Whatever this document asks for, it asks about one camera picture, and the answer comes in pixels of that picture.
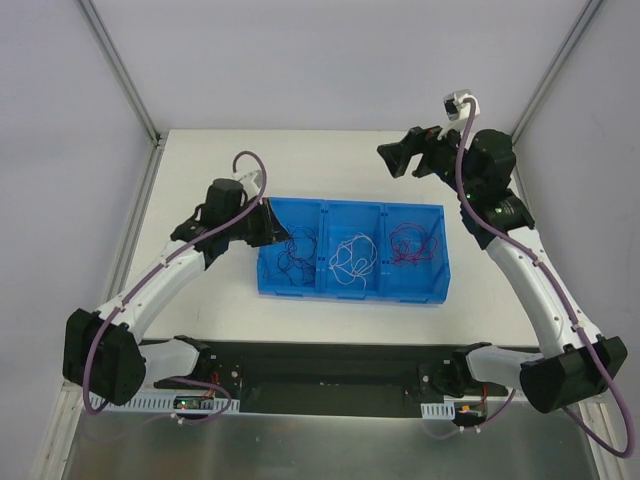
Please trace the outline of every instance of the gray wall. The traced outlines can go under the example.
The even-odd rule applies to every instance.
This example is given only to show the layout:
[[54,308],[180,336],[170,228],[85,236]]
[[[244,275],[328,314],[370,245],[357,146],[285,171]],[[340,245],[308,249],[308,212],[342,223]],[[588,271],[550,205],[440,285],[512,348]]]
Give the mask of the gray wall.
[[0,476],[25,478],[68,315],[100,300],[149,143],[71,0],[0,15]]
[[627,344],[618,381],[640,428],[638,18],[637,0],[605,4],[518,151],[546,250],[591,319]]
[[511,129],[585,2],[94,1],[161,130],[407,130],[459,88]]

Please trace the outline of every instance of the black wire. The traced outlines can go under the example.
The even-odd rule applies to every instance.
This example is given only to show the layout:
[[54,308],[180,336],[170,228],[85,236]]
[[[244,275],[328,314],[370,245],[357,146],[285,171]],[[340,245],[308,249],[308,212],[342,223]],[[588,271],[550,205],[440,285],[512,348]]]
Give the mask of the black wire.
[[[315,258],[318,249],[318,237],[316,232],[306,226],[287,225],[290,238],[283,244],[283,250],[278,253],[276,268],[277,272],[269,274],[265,266],[262,278],[272,278],[277,275],[284,275],[289,279],[292,286],[308,286],[315,283],[316,265]],[[313,245],[311,253],[305,257],[298,256],[298,246],[300,242],[309,241]]]

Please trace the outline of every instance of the white table surface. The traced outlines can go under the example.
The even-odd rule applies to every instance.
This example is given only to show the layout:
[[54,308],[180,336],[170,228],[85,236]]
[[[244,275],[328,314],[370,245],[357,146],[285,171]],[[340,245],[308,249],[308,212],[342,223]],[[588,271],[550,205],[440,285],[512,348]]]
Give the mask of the white table surface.
[[[449,296],[443,305],[261,296],[256,288],[257,249],[235,242],[169,303],[146,337],[183,334],[230,341],[427,345],[489,341],[504,346],[537,345],[510,285],[462,225],[455,193],[435,176],[418,180],[407,174],[394,180],[389,175],[376,147],[397,141],[403,134],[171,131],[131,274],[154,260],[173,229],[204,200],[211,182],[229,177],[234,155],[248,149],[266,164],[268,196],[443,205],[452,269]],[[253,169],[252,162],[246,157],[240,168]]]

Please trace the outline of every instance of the blue plastic bin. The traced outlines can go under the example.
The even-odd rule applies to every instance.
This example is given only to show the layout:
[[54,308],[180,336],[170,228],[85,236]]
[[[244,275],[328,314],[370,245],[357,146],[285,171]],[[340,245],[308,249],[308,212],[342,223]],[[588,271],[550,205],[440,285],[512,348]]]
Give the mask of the blue plastic bin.
[[[271,198],[271,202],[293,239],[260,249],[261,294],[435,304],[446,300],[451,274],[442,206],[298,198]],[[421,235],[426,235],[426,259],[396,261],[390,237],[402,224],[412,225],[396,237],[412,251],[420,248]],[[358,234],[373,241],[375,261],[366,275],[353,278],[335,267],[348,260],[348,252],[341,250],[333,264],[332,257],[341,242]],[[355,241],[352,251],[354,263],[372,258],[371,243],[365,239]]]

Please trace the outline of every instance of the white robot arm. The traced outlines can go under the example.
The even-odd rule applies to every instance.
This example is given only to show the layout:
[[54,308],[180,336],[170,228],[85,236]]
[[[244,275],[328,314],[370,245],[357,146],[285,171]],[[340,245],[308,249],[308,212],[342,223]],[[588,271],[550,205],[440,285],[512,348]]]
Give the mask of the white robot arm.
[[448,126],[414,127],[400,142],[380,145],[378,153],[394,178],[404,175],[411,158],[421,154],[412,175],[436,174],[457,192],[464,225],[509,280],[533,325],[540,353],[470,345],[430,384],[453,397],[462,397],[478,383],[513,387],[543,413],[604,392],[610,383],[605,375],[615,376],[627,350],[620,338],[605,338],[565,294],[566,287],[545,258],[533,218],[509,189],[516,163],[511,137],[482,130],[465,150],[470,122],[479,111],[477,100],[461,90],[444,103]]
[[[241,152],[236,161],[243,154],[256,158]],[[256,160],[261,170],[215,180],[206,201],[175,229],[160,256],[129,287],[94,312],[79,309],[68,319],[63,375],[83,385],[87,396],[90,390],[123,405],[143,384],[210,370],[210,347],[194,339],[138,344],[167,303],[226,252],[229,242],[244,240],[259,247],[289,239],[262,196],[266,172]]]

